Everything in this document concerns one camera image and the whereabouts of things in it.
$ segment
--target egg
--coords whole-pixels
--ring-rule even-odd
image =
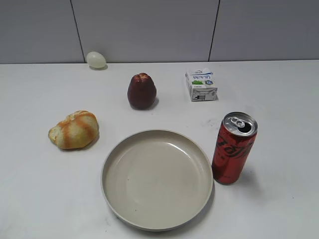
[[[104,56],[96,51],[91,51],[86,55],[86,62],[93,68],[103,68],[106,65]]]

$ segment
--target croissant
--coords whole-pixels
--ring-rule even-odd
[[[50,129],[50,140],[61,149],[83,148],[99,132],[98,122],[91,112],[77,111]]]

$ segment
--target coca-cola can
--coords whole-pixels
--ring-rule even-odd
[[[220,126],[212,170],[221,184],[237,181],[257,135],[257,122],[248,114],[227,114]]]

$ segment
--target beige plate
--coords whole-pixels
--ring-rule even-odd
[[[106,201],[124,222],[165,231],[202,210],[213,175],[206,155],[193,141],[175,132],[149,130],[112,150],[101,183]]]

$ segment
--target small juice box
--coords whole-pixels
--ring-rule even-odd
[[[214,101],[217,99],[217,87],[212,76],[213,73],[208,68],[186,72],[186,83],[191,101]]]

